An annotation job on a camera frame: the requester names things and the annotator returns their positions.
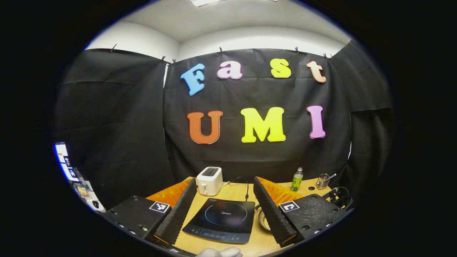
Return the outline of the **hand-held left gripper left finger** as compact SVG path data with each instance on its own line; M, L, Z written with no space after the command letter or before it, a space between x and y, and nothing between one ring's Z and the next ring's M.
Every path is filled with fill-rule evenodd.
M189 178L150 197L129 197L102 213L109 223L161 247L176 243L196 196L196 179Z

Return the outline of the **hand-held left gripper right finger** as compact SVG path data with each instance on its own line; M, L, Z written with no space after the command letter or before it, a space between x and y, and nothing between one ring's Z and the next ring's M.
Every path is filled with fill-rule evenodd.
M309 241L349 215L323 196L302 196L261 177L253 179L253 192L281 247Z

